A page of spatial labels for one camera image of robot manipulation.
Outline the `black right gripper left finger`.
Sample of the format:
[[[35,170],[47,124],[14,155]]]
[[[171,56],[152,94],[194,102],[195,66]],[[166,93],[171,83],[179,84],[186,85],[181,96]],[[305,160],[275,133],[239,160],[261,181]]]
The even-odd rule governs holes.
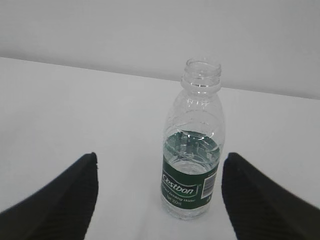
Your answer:
[[[2,240],[83,240],[98,198],[98,158],[84,154],[43,188],[0,214]]]

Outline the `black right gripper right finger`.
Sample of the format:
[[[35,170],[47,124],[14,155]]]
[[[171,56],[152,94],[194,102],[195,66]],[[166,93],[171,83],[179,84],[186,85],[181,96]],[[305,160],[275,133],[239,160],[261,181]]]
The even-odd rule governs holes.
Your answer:
[[[224,161],[223,202],[238,240],[318,240],[319,208],[292,194],[236,152]]]

